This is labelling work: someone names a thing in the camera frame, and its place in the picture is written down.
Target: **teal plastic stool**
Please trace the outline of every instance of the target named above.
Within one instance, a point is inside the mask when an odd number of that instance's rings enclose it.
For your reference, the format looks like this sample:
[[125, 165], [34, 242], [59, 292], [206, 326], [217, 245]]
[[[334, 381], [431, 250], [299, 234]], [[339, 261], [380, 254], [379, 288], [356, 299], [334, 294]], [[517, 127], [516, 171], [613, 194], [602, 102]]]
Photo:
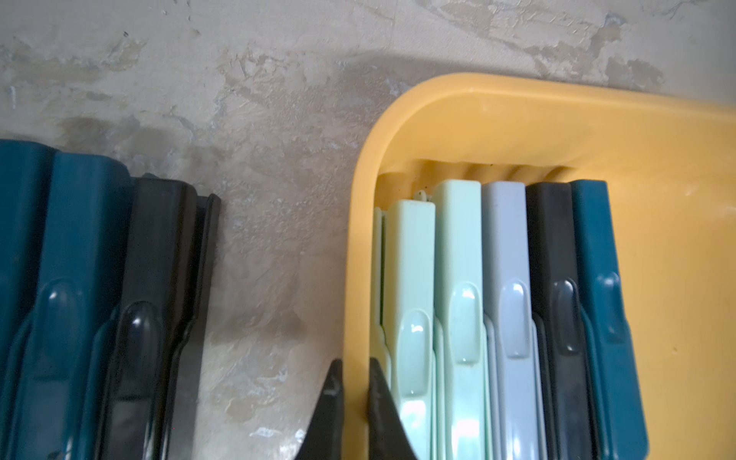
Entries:
[[570, 185], [599, 458], [643, 460], [649, 443], [634, 345], [623, 311], [608, 188], [598, 180]]
[[0, 458], [36, 297], [55, 152], [34, 142], [0, 140]]
[[132, 193], [127, 169], [115, 160], [55, 155], [7, 458], [90, 455], [120, 299]]

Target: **concrete floor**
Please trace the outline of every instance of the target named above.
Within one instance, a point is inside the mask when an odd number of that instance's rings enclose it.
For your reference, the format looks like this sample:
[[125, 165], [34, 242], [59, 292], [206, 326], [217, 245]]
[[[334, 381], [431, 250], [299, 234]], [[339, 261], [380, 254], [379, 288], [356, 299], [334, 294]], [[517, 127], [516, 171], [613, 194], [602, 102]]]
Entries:
[[400, 94], [480, 71], [736, 103], [731, 0], [5, 0], [0, 137], [224, 203], [194, 458], [290, 459], [342, 346], [350, 181]]

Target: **folded plastic stool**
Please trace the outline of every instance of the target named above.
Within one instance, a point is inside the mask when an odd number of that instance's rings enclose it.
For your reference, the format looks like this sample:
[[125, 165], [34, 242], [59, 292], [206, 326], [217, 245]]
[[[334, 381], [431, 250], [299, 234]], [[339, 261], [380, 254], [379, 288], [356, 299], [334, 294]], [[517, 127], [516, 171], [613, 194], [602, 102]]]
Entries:
[[526, 191], [524, 184], [483, 187], [483, 276], [486, 329], [495, 343], [498, 458], [539, 460], [539, 364], [531, 319]]
[[435, 399], [433, 203], [402, 199], [386, 214], [383, 328], [391, 393], [419, 460], [431, 460]]
[[33, 142], [0, 140], [0, 458], [36, 298], [55, 152]]
[[600, 180], [577, 180], [570, 186], [600, 459], [643, 460], [649, 442], [623, 311], [608, 187]]
[[526, 203], [548, 458], [594, 459], [570, 185], [530, 185]]
[[220, 200], [178, 180], [142, 177], [105, 392], [101, 459], [164, 459], [178, 359], [207, 302]]
[[9, 459], [85, 458], [96, 434], [131, 201], [121, 163], [55, 155]]
[[447, 460], [491, 460], [481, 184], [446, 180], [435, 187], [432, 202], [436, 206], [434, 305], [438, 320], [434, 335], [442, 339], [434, 341], [438, 459], [444, 453]]

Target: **teal plastic panel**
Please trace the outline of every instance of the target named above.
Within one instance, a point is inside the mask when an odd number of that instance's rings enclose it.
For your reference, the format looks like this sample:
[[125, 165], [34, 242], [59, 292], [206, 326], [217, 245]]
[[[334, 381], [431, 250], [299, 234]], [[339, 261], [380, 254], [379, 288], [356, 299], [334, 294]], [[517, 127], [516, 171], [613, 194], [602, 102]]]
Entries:
[[434, 220], [429, 202], [400, 200], [386, 213], [383, 327], [391, 393], [418, 460], [432, 452]]
[[120, 300], [132, 180], [121, 163], [57, 153], [8, 456], [80, 459], [94, 436], [105, 340]]
[[[0, 140], [0, 456], [24, 351], [12, 345], [35, 300], [54, 153], [34, 142]], [[20, 334], [23, 343], [28, 327]]]
[[434, 305], [444, 333], [437, 375], [445, 390], [445, 455], [447, 460], [483, 460], [490, 453], [486, 452], [488, 344], [482, 307], [481, 184], [444, 181], [435, 188], [432, 201], [437, 213]]
[[626, 321], [605, 182], [578, 180], [573, 218], [601, 460], [643, 460], [649, 451], [631, 330]]

